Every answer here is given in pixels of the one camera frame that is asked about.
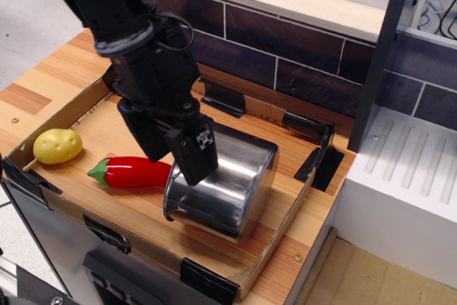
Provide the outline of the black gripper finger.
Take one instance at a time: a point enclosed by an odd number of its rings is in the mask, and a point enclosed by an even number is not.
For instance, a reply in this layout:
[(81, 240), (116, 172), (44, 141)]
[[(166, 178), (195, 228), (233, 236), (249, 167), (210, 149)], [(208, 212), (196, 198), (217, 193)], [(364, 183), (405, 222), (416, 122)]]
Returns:
[(129, 131), (152, 162), (159, 161), (171, 152), (166, 143), (165, 132), (145, 109), (126, 98), (121, 98), (117, 108)]
[(166, 142), (189, 186), (218, 168), (213, 121), (204, 114), (187, 116), (166, 134)]

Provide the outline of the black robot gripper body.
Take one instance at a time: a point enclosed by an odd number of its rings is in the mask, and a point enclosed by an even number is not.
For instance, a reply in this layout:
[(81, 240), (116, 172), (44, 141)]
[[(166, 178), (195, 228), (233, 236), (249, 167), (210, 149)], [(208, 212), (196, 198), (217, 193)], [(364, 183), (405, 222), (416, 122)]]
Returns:
[(199, 111), (190, 88), (199, 75), (191, 54), (194, 37), (187, 38), (187, 21), (174, 15), (151, 21), (115, 21), (119, 51), (111, 59), (118, 79), (115, 90), (122, 98), (147, 111), (152, 117), (183, 119)]

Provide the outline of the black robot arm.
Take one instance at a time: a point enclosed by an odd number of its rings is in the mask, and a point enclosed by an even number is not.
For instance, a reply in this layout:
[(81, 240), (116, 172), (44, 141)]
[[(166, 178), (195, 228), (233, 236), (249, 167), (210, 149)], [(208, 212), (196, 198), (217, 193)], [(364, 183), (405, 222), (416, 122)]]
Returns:
[(199, 77), (189, 24), (157, 0), (64, 0), (111, 61), (119, 111), (150, 160), (172, 154), (196, 185), (218, 166), (211, 120), (191, 95)]

